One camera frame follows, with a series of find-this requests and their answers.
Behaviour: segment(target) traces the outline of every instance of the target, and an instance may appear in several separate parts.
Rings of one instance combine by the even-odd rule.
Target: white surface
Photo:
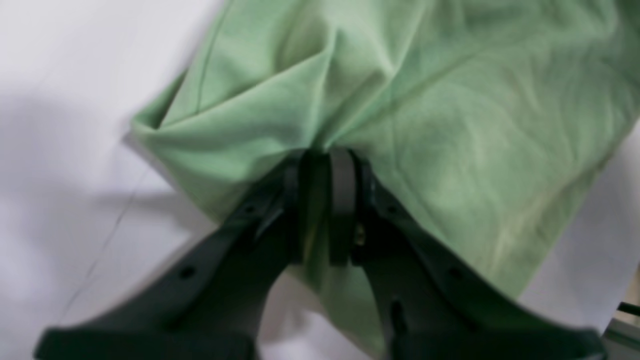
[[[214,229],[127,134],[220,3],[0,2],[0,359],[30,359],[46,325],[95,315]],[[635,144],[523,303],[567,323],[609,321],[640,258],[640,176],[625,163]],[[367,359],[290,277],[274,287],[263,324],[267,360]]]

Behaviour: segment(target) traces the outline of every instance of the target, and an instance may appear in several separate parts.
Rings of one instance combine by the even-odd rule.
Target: green fabric
[[[637,0],[230,0],[133,120],[211,218],[291,149],[362,151],[419,221],[516,297],[640,111]],[[298,274],[381,348],[358,269]]]

